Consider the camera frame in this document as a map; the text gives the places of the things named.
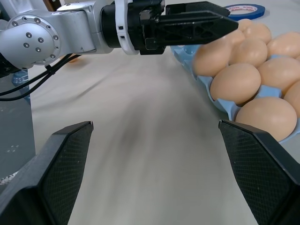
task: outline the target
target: black cable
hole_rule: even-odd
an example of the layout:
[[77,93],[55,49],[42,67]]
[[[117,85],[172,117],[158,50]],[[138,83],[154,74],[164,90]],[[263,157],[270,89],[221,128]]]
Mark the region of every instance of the black cable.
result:
[[[55,69],[56,67],[60,66],[60,65],[61,65],[63,62],[65,62],[71,55],[72,55],[72,54],[66,55],[63,59],[61,59],[58,63],[56,63],[52,68]],[[46,71],[42,72],[40,75],[38,75],[38,76],[32,78],[30,81],[27,81],[27,82],[25,82],[25,83],[23,83],[23,84],[21,84],[21,85],[15,87],[15,88],[11,89],[11,90],[7,90],[7,91],[4,91],[4,92],[1,92],[1,93],[0,93],[0,96],[8,95],[8,94],[10,94],[10,93],[13,93],[13,92],[15,92],[15,91],[18,91],[18,90],[20,90],[20,89],[22,89],[22,88],[24,88],[24,87],[26,87],[26,86],[32,84],[33,82],[35,82],[35,81],[41,79],[42,77],[46,76],[48,73],[49,73],[49,70],[46,70]]]
[[19,100],[21,98],[26,97],[27,95],[31,94],[32,92],[34,92],[36,89],[38,89],[46,80],[48,80],[53,74],[55,74],[60,68],[62,68],[65,64],[67,64],[68,62],[78,58],[80,55],[75,55],[72,56],[70,58],[65,59],[63,62],[58,62],[57,64],[59,64],[57,67],[55,67],[55,69],[50,69],[50,71],[48,71],[48,74],[41,80],[39,81],[35,86],[33,86],[29,91],[27,91],[26,93],[19,95],[17,97],[11,97],[11,98],[0,98],[1,102],[9,102],[9,101],[16,101]]

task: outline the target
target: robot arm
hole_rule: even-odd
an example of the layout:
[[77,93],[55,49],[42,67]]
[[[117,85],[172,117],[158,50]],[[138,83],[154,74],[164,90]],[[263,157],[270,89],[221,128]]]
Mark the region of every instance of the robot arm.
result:
[[162,54],[168,45],[206,44],[237,29],[229,11],[209,2],[166,6],[164,0],[66,4],[57,12],[32,10],[0,31],[0,74],[49,65],[60,56],[110,53]]

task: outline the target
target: white tablecloth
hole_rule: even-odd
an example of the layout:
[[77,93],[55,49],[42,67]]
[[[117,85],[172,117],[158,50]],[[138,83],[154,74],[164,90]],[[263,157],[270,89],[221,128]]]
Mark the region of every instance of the white tablecloth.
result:
[[[274,36],[300,29],[300,0],[246,3],[267,8],[260,21]],[[34,67],[30,76],[43,70]],[[94,122],[69,224],[257,224],[235,182],[218,130],[223,114],[169,48],[156,56],[126,56],[120,49],[83,56],[31,98],[37,151],[53,132],[85,120]],[[287,149],[300,158],[296,144],[292,140]]]

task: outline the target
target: egg carton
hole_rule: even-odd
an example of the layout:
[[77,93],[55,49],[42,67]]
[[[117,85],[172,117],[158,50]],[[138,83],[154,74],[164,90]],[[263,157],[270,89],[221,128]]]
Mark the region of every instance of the egg carton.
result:
[[[210,76],[197,76],[193,72],[192,61],[193,57],[200,45],[181,45],[181,46],[171,46],[171,51],[174,57],[182,64],[182,66],[193,76],[195,81],[198,84],[204,85],[207,94],[210,100],[213,102],[214,106],[219,110],[227,113],[229,120],[235,120],[235,117],[240,110],[240,107],[237,106],[233,101],[227,101],[224,99],[217,99],[214,101],[210,94],[210,84],[213,80]],[[270,59],[282,57],[280,55],[272,55]],[[262,98],[262,97],[278,97],[281,98],[281,90],[278,88],[273,88],[265,85],[261,85],[259,91],[255,98]],[[295,137],[297,134],[300,133],[300,118],[298,118],[296,128],[294,131],[285,139],[280,141],[279,143],[284,143],[287,140]]]

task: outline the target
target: egg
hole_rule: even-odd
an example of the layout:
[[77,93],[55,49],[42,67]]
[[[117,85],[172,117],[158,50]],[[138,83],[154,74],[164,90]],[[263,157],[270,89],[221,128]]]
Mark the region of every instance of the egg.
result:
[[296,58],[300,55],[300,33],[288,32],[274,38],[268,43],[268,54]]
[[244,30],[244,35],[246,38],[259,38],[263,40],[266,44],[272,39],[272,34],[270,29],[263,23],[253,23]]
[[278,97],[262,97],[245,104],[235,121],[264,130],[279,142],[293,132],[297,115],[287,101]]
[[245,40],[245,35],[242,31],[235,30],[235,31],[225,35],[222,38],[229,41],[229,43],[232,44],[232,46],[235,46],[235,45],[239,45],[240,43],[242,43]]
[[76,62],[77,60],[78,60],[78,58],[75,58],[75,59],[71,60],[69,63]]
[[261,85],[258,70],[247,63],[238,63],[221,70],[212,80],[210,94],[218,98],[233,101],[237,105],[252,98]]
[[263,85],[279,88],[283,94],[300,80],[300,63],[289,57],[268,60],[258,68],[258,71]]
[[300,118],[300,81],[293,86],[285,94],[284,100],[292,105],[296,110],[297,117]]
[[193,59],[193,71],[198,76],[215,76],[228,64],[231,45],[220,38],[199,47]]
[[249,19],[242,19],[239,20],[239,27],[238,29],[244,31],[248,26],[252,25],[252,21]]
[[243,62],[258,67],[267,60],[267,57],[266,43],[258,38],[249,38],[233,49],[229,65]]

